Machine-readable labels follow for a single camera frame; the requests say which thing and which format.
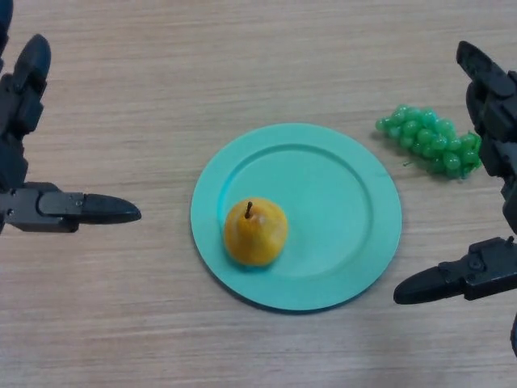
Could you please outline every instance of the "toy grapes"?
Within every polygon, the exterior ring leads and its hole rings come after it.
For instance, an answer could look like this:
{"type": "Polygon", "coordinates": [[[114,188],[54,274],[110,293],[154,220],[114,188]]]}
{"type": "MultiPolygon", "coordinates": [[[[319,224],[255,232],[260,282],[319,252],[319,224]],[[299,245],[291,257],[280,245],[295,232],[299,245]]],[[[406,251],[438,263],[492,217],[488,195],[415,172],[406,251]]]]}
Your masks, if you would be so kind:
{"type": "Polygon", "coordinates": [[[376,129],[423,159],[430,173],[464,179],[481,166],[481,138],[474,133],[458,137],[452,121],[431,108],[399,105],[391,116],[377,120],[376,129]]]}

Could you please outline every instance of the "grape bunch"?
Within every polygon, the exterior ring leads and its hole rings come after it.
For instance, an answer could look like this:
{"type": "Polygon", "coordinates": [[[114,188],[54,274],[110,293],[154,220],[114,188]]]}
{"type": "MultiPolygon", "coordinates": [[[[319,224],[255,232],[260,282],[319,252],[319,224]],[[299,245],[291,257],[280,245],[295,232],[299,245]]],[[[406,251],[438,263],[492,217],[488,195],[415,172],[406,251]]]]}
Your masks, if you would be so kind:
{"type": "Polygon", "coordinates": [[[452,121],[431,108],[399,105],[391,116],[376,122],[376,129],[421,158],[430,173],[466,178],[481,166],[481,138],[471,132],[458,137],[452,121]]]}

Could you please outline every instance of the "plate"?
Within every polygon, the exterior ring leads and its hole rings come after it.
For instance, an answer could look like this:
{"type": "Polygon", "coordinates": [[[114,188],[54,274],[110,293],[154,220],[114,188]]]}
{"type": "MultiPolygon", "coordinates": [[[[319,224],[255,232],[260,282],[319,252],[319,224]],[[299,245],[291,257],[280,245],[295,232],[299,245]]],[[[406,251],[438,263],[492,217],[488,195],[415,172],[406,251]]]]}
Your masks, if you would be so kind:
{"type": "Polygon", "coordinates": [[[401,236],[401,202],[379,160],[356,140],[313,124],[274,124],[221,149],[191,202],[192,235],[209,271],[232,293],[285,311],[328,309],[385,271],[401,236]],[[288,240],[267,269],[228,256],[222,233],[240,200],[261,196],[285,212],[288,240]]]}

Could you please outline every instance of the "black robotic gripper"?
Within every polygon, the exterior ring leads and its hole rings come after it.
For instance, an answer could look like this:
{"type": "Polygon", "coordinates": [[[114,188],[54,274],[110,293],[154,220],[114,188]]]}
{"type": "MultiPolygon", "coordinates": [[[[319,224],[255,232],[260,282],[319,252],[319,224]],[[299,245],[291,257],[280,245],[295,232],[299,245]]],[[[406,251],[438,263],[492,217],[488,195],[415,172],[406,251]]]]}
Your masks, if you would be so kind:
{"type": "MultiPolygon", "coordinates": [[[[12,0],[0,0],[0,56],[9,39],[12,14],[12,0]]],[[[126,200],[62,192],[53,183],[25,182],[23,138],[40,121],[50,58],[48,41],[35,35],[20,53],[13,73],[0,78],[0,233],[5,224],[26,232],[72,233],[80,224],[139,220],[140,211],[126,200]]]]}
{"type": "MultiPolygon", "coordinates": [[[[458,45],[456,62],[471,80],[466,103],[474,130],[481,137],[480,160],[488,175],[502,179],[502,214],[517,233],[517,73],[505,73],[466,41],[458,45]]],[[[491,238],[471,245],[460,260],[440,263],[404,280],[393,299],[402,305],[458,295],[473,301],[516,288],[514,238],[491,238]]],[[[517,356],[517,315],[511,346],[517,356]]]]}

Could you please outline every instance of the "wooden table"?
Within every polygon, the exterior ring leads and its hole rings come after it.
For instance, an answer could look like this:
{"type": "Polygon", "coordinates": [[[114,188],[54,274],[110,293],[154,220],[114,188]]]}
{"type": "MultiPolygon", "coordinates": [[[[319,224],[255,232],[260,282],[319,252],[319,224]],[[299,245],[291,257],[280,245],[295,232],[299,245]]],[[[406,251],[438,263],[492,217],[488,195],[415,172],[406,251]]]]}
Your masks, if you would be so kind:
{"type": "Polygon", "coordinates": [[[511,233],[502,183],[440,183],[372,137],[399,103],[472,128],[469,40],[517,68],[511,0],[17,0],[4,53],[45,35],[53,64],[29,178],[122,196],[137,223],[77,234],[7,227],[0,261],[2,387],[510,387],[509,292],[397,306],[409,275],[511,233]],[[230,297],[204,270],[189,204],[207,161],[267,124],[346,133],[400,191],[397,257],[354,302],[283,316],[230,297]]]}

